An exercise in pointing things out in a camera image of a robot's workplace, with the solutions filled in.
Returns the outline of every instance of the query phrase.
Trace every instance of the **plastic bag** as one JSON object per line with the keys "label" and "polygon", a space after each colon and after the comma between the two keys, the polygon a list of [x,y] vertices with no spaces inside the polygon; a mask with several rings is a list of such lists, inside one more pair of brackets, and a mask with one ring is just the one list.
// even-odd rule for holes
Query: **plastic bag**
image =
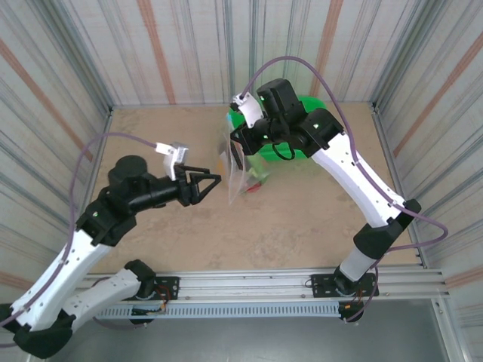
{"label": "plastic bag", "polygon": [[226,124],[218,146],[218,169],[228,185],[229,204],[240,194],[258,190],[269,175],[268,164],[262,156],[245,156],[240,144],[231,141],[229,135],[233,130],[232,118],[226,115]]}

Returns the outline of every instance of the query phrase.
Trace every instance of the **sandy floor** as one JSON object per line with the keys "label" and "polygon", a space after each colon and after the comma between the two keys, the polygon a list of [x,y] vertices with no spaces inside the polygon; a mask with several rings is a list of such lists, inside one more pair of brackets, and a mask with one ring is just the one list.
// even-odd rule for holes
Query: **sandy floor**
{"label": "sandy floor", "polygon": [[[386,182],[391,178],[365,103],[343,104],[358,151]],[[111,131],[153,142],[189,145],[187,164],[216,172],[217,144],[227,107],[117,110]],[[133,141],[111,137],[95,195],[107,185],[107,171],[124,155],[141,155],[149,172],[164,175],[162,156]],[[91,272],[116,272],[141,259],[157,272],[212,269],[337,266],[353,248],[365,218],[338,183],[311,160],[270,163],[272,174],[257,192],[229,206],[219,185],[196,206],[171,203],[137,216],[137,227]],[[396,244],[408,244],[404,233]],[[383,263],[417,262],[413,250],[388,255]]]}

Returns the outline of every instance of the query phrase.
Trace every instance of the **corrugated metal wall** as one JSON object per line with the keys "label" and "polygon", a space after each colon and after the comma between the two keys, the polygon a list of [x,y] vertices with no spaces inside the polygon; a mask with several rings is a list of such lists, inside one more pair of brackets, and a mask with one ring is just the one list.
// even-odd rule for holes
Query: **corrugated metal wall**
{"label": "corrugated metal wall", "polygon": [[[28,289],[66,243],[72,170],[106,123],[106,105],[38,5],[0,2],[0,302]],[[93,155],[78,175],[77,205]]]}
{"label": "corrugated metal wall", "polygon": [[[420,12],[420,0],[56,0],[116,105],[226,103],[267,60],[317,65],[340,100],[367,101]],[[298,63],[290,79],[326,99]]]}
{"label": "corrugated metal wall", "polygon": [[[405,195],[450,236],[426,251],[443,268],[475,360],[483,356],[483,2],[439,2],[379,104]],[[417,222],[420,240],[439,230]]]}

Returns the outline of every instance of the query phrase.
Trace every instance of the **black cable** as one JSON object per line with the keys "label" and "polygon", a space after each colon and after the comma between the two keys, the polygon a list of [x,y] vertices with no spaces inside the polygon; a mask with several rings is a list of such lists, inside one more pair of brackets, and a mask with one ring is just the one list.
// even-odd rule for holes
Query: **black cable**
{"label": "black cable", "polygon": [[275,143],[272,143],[272,150],[274,151],[274,153],[280,157],[282,160],[284,161],[291,161],[295,158],[295,151],[294,149],[292,148],[292,146],[290,146],[290,144],[288,145],[288,148],[290,149],[290,153],[291,153],[291,157],[290,158],[287,158],[285,156],[283,156],[278,150],[277,150],[277,147],[276,147],[276,144]]}

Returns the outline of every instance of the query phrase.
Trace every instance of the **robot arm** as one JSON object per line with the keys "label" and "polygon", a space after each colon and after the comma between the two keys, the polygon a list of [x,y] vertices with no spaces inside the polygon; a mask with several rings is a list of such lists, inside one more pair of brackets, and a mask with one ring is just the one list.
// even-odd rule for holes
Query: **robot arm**
{"label": "robot arm", "polygon": [[[265,112],[246,94],[234,97],[231,107],[243,114],[246,124],[231,133],[246,155],[264,145],[287,142],[328,171],[346,190],[365,215],[367,224],[354,237],[355,248],[334,272],[334,285],[341,295],[352,295],[368,269],[384,256],[412,217],[388,204],[356,167],[349,137],[343,126],[326,109],[307,113],[286,79],[276,79],[257,90]],[[419,212],[415,200],[405,201],[382,181],[359,156],[359,161],[376,184],[400,205]]]}
{"label": "robot arm", "polygon": [[[14,341],[24,351],[47,358],[57,353],[85,321],[109,305],[132,297],[146,297],[154,290],[155,273],[140,260],[129,262],[116,275],[91,289],[71,296],[78,283],[101,258],[136,225],[143,210],[178,201],[184,207],[197,204],[220,181],[208,169],[184,165],[187,147],[157,144],[165,154],[167,176],[156,178],[147,172],[144,159],[125,156],[109,172],[109,186],[79,217],[67,260],[65,250],[23,296],[11,305],[0,305],[0,321],[23,310],[23,306],[45,285],[59,263],[63,267],[54,282],[15,320],[4,328],[15,333]],[[212,183],[200,190],[203,179]]]}

